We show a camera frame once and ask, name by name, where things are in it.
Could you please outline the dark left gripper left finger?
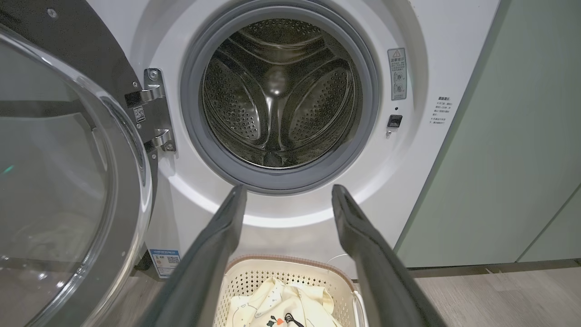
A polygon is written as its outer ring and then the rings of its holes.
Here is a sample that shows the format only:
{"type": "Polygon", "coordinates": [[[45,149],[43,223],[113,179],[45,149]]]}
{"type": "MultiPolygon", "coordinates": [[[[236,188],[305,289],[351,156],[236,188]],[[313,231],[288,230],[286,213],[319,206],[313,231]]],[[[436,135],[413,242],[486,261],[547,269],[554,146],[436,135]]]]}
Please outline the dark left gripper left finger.
{"type": "Polygon", "coordinates": [[[228,259],[237,249],[247,189],[235,186],[149,305],[139,327],[211,327],[228,259]]]}

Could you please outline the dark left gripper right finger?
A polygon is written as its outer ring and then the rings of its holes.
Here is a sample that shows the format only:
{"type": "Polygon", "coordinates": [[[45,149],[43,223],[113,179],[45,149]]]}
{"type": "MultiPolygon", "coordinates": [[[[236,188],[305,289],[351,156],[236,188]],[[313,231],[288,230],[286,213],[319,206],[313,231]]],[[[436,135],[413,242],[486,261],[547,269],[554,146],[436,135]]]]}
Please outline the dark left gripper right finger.
{"type": "Polygon", "coordinates": [[[354,260],[370,327],[444,327],[445,321],[345,186],[332,188],[343,250],[354,260]]]}

